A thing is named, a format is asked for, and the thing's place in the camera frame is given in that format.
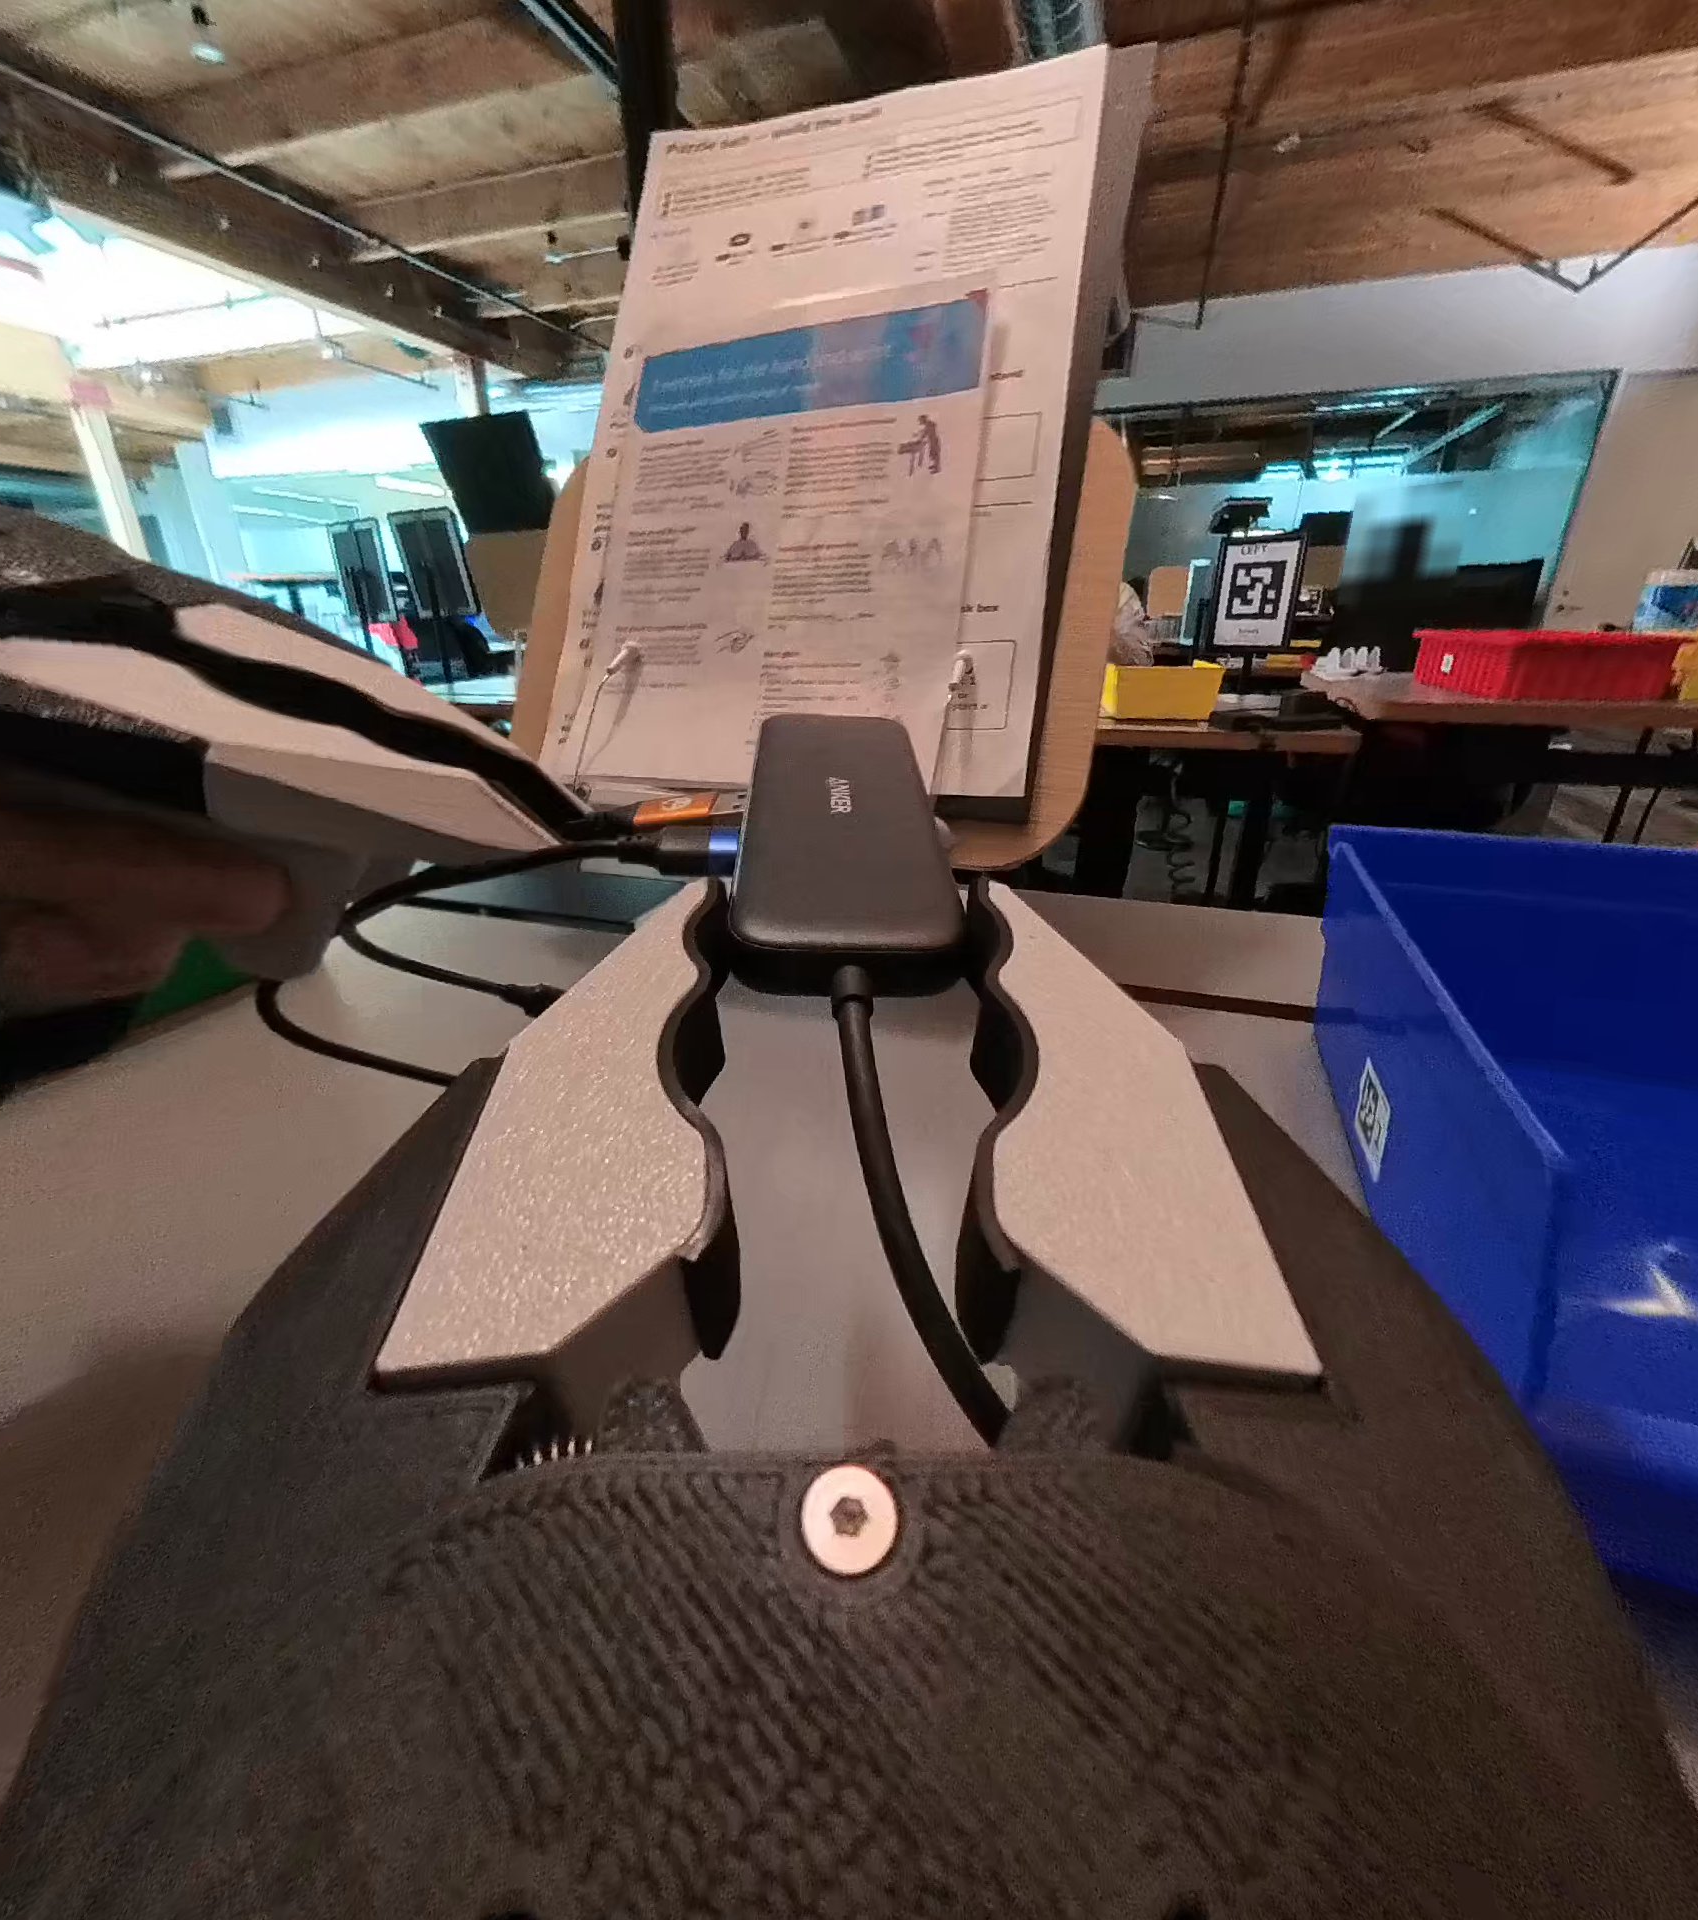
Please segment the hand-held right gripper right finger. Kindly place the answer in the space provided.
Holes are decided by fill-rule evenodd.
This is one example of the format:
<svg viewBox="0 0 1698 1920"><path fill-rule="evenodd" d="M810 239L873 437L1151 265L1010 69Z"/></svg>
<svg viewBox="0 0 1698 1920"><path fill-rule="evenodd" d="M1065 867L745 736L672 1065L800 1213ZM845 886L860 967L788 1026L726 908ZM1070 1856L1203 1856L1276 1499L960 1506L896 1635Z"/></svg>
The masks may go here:
<svg viewBox="0 0 1698 1920"><path fill-rule="evenodd" d="M1317 1391L1317 1345L1187 1048L981 877L966 943L991 1103L958 1235L977 1358L1092 1395Z"/></svg>

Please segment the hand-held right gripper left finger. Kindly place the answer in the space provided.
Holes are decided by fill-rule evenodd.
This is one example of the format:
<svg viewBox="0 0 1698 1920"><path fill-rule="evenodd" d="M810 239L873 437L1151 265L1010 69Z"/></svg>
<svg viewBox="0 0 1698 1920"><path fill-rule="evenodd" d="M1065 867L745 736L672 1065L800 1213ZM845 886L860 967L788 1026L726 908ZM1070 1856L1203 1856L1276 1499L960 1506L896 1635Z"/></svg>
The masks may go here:
<svg viewBox="0 0 1698 1920"><path fill-rule="evenodd" d="M720 1358L734 1202L701 1099L726 1065L725 934L725 886L693 880L509 1041L380 1340L380 1387L615 1395Z"/></svg>

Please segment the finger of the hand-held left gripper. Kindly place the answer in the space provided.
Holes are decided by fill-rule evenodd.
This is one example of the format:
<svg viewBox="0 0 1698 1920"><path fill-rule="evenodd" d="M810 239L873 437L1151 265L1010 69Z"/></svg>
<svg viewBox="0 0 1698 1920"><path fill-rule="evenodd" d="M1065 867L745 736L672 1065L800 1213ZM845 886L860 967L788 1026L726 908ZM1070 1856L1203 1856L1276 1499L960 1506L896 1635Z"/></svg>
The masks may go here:
<svg viewBox="0 0 1698 1920"><path fill-rule="evenodd" d="M169 611L169 657L262 714L331 726L404 759L465 771L526 815L575 811L575 796L509 738L347 645L203 603Z"/></svg>
<svg viewBox="0 0 1698 1920"><path fill-rule="evenodd" d="M169 635L0 635L0 759L83 799L194 818L261 847L476 859L579 843L590 811L526 815L465 771L238 701Z"/></svg>

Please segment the black usb hub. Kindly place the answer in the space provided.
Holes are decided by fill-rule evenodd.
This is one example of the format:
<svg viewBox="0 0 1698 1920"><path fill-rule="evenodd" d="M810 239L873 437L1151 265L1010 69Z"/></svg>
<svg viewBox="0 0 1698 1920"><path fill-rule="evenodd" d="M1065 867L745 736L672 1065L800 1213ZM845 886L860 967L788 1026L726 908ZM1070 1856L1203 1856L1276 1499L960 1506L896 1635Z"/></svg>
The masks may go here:
<svg viewBox="0 0 1698 1920"><path fill-rule="evenodd" d="M875 1010L963 977L966 914L908 731L889 718L763 723L726 889L726 966L752 993L822 1000L875 1235L911 1329L985 1443L1006 1403L958 1328L911 1217Z"/></svg>

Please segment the person's left hand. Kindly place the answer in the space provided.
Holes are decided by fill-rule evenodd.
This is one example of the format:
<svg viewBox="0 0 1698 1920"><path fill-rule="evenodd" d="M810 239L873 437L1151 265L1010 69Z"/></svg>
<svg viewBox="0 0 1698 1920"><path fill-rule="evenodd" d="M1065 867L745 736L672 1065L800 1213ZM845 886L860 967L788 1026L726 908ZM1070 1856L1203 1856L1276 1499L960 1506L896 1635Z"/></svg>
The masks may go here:
<svg viewBox="0 0 1698 1920"><path fill-rule="evenodd" d="M249 937L288 908L290 880L261 852L0 792L0 1000L140 995L190 940Z"/></svg>

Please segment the black monitor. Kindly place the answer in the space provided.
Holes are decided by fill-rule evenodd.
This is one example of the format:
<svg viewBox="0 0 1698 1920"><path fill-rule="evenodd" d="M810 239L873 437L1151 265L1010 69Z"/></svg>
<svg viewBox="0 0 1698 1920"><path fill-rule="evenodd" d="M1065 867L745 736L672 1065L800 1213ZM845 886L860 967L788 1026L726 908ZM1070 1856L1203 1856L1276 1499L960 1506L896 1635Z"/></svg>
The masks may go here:
<svg viewBox="0 0 1698 1920"><path fill-rule="evenodd" d="M426 420L419 434L465 535L541 535L557 489L526 411Z"/></svg>

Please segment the wooden desk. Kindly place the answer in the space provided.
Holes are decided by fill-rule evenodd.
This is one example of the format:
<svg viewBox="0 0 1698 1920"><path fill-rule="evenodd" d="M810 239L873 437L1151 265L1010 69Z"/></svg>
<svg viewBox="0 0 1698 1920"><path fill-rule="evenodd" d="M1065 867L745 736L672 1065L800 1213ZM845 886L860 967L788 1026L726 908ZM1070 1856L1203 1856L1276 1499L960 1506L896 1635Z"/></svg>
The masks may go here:
<svg viewBox="0 0 1698 1920"><path fill-rule="evenodd" d="M1229 758L1244 762L1233 778L1243 818L1233 859L1222 893L1203 891L1206 906L1229 911L1257 911L1261 903L1261 867L1272 843L1277 784L1298 764L1325 762L1336 774L1336 786L1347 786L1364 736L1355 726L1266 726L1259 716L1248 726L1217 726L1211 721L1122 721L1099 718L1092 736L1092 771L1077 826L1089 827L1082 843L1098 882L1124 886L1136 808L1150 786L1155 758Z"/></svg>

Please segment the blue plastic bin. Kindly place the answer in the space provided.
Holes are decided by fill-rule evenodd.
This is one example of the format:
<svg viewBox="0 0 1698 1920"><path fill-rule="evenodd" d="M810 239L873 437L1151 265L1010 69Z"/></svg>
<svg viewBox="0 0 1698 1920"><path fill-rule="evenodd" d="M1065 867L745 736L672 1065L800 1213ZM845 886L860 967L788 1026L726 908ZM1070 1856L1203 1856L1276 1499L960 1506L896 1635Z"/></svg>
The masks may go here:
<svg viewBox="0 0 1698 1920"><path fill-rule="evenodd" d="M1604 1565L1698 1600L1698 851L1336 827L1313 1036Z"/></svg>

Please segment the blue-header exercise sheet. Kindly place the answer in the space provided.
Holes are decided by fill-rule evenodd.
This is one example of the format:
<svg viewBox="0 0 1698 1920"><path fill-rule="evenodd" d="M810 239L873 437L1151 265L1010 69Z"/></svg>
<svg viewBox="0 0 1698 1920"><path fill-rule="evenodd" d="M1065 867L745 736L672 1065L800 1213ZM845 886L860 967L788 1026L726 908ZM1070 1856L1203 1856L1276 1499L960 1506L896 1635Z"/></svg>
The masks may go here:
<svg viewBox="0 0 1698 1920"><path fill-rule="evenodd" d="M932 276L660 328L590 471L583 790L742 786L775 716L903 726L932 786L970 674L963 585L993 290Z"/></svg>

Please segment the small yellow bin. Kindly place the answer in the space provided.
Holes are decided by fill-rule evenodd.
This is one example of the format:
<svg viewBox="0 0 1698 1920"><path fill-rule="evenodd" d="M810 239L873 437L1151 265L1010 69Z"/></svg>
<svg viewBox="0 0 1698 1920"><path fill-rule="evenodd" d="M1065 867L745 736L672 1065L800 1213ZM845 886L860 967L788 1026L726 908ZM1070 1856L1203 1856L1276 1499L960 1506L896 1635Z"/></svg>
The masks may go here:
<svg viewBox="0 0 1698 1920"><path fill-rule="evenodd" d="M1122 723L1203 723L1225 682L1220 660L1104 664L1099 716Z"/></svg>

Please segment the wooden document stand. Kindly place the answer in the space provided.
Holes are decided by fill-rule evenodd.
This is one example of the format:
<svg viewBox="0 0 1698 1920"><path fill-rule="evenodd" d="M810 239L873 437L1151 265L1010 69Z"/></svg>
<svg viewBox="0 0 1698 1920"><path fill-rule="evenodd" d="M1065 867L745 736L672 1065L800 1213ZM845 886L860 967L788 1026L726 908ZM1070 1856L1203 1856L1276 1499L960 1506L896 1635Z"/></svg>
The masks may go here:
<svg viewBox="0 0 1698 1920"><path fill-rule="evenodd" d="M587 463L575 463L545 531L509 714L509 738L526 755L542 747L553 701L583 490ZM1124 442L1109 420L1092 417L1066 577L1052 593L1056 631L1030 752L1028 811L1017 823L951 818L948 847L960 875L1002 875L1028 863L1065 833L1087 796L1132 498Z"/></svg>

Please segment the black-white tag sign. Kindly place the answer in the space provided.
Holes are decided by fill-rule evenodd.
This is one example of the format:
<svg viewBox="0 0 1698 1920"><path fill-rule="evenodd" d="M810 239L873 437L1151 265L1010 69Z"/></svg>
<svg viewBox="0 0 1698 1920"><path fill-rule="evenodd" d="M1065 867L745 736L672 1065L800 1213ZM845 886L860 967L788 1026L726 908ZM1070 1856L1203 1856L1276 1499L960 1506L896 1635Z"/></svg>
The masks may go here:
<svg viewBox="0 0 1698 1920"><path fill-rule="evenodd" d="M1220 538L1203 633L1211 657L1284 653L1309 539L1303 531L1240 531Z"/></svg>

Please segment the red plastic bin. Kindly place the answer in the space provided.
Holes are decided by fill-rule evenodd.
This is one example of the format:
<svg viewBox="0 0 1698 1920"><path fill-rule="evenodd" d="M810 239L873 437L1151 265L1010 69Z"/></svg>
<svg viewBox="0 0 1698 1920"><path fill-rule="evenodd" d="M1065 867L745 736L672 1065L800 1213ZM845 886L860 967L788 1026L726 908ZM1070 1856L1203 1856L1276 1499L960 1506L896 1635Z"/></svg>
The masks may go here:
<svg viewBox="0 0 1698 1920"><path fill-rule="evenodd" d="M1490 701L1659 701L1687 638L1664 631L1414 631L1414 685Z"/></svg>

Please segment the white instruction sheet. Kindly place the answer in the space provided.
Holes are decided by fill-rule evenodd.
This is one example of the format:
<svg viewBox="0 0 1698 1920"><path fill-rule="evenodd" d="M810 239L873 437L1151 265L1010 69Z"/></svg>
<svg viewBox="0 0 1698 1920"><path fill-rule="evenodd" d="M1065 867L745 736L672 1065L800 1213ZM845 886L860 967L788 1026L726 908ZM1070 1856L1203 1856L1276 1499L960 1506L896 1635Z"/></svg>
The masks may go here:
<svg viewBox="0 0 1698 1920"><path fill-rule="evenodd" d="M775 301L966 276L993 290L993 364L963 585L970 674L929 792L963 808L1025 801L1147 95L1150 55L1092 47L653 143L587 456L545 771L563 777L548 742L574 714L582 553L607 516L590 467L645 343Z"/></svg>

